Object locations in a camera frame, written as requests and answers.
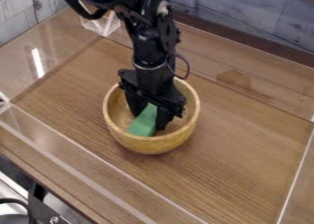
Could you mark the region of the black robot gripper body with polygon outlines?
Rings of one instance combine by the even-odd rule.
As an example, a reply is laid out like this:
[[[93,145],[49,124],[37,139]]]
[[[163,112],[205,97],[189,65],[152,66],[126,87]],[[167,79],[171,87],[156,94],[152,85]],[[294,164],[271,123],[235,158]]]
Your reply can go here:
[[[141,91],[147,105],[164,106],[173,112],[173,116],[180,118],[185,110],[187,98],[175,87],[175,65],[161,63],[159,66],[144,67],[135,63],[133,67],[133,70],[117,71],[120,89],[124,92]]]

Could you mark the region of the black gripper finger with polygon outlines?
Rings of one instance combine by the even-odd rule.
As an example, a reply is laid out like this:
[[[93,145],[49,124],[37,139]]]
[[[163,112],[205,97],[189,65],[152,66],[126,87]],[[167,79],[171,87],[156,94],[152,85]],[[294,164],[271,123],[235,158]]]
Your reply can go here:
[[[156,108],[156,129],[164,130],[173,119],[173,112],[164,106]]]
[[[147,107],[147,99],[141,91],[125,91],[126,105],[130,114],[136,117]]]

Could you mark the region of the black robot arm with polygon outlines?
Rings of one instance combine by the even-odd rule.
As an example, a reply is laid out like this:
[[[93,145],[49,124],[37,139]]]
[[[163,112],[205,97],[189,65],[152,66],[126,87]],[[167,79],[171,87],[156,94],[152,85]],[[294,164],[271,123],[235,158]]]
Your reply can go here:
[[[172,19],[169,0],[65,0],[84,18],[100,19],[112,11],[124,22],[132,42],[130,70],[117,71],[130,113],[156,106],[156,128],[163,130],[183,116],[187,99],[173,85],[176,44],[180,30]]]

